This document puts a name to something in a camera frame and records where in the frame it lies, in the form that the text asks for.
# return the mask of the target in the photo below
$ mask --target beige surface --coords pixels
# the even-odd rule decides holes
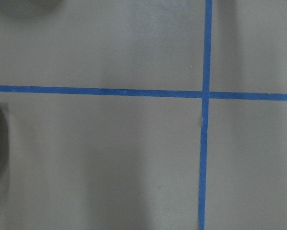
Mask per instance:
[[[0,230],[196,229],[199,99],[0,93],[0,106]]]
[[[0,1],[0,85],[202,89],[204,0],[52,1]]]
[[[214,0],[211,90],[287,93],[287,0]]]
[[[211,100],[206,230],[287,229],[287,102]]]

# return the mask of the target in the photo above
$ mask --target vertical tape strip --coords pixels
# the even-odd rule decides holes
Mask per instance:
[[[205,228],[212,0],[206,0],[205,4],[206,5],[205,5],[205,29],[204,29],[202,127],[201,127],[200,177],[199,177],[199,196],[198,196],[199,230],[204,230]]]

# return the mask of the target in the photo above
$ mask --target grid line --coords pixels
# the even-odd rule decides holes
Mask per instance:
[[[137,90],[137,89],[20,86],[20,85],[0,85],[0,92],[83,94],[83,95],[137,96],[137,97],[169,97],[169,98],[170,97],[203,98],[202,91]],[[214,91],[211,91],[208,93],[208,97],[209,99],[287,101],[287,93],[214,92]]]
[[[209,89],[210,89],[210,58],[211,58],[211,24],[212,24],[212,0],[206,0],[205,26],[204,26],[203,83],[202,83],[202,126],[201,126],[201,140],[200,140],[200,175],[199,175],[199,194],[198,194],[199,230],[204,230],[205,228],[207,140],[208,140],[208,113],[209,113]]]

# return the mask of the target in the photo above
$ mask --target blue painter's tape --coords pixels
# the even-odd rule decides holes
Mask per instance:
[[[46,87],[46,86],[6,86],[6,85],[0,85],[0,92],[88,94],[88,95],[114,95],[114,96],[138,96],[138,97],[202,98],[202,92],[199,92],[199,91],[98,89],[98,88]]]
[[[214,99],[287,101],[287,94],[284,93],[209,92],[209,97]]]
[[[206,0],[205,4],[206,5],[205,5],[204,63],[203,63],[203,90],[202,90],[202,127],[201,127],[201,143],[200,143],[201,144],[200,175],[199,175],[199,194],[198,194],[199,230],[204,230],[205,228],[212,0]]]

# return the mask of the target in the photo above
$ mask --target gray floor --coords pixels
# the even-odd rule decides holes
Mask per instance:
[[[0,0],[0,85],[202,90],[203,0]],[[213,1],[211,90],[287,93],[287,0]],[[287,229],[287,102],[210,100],[206,230]],[[0,92],[0,230],[196,230],[201,99]]]

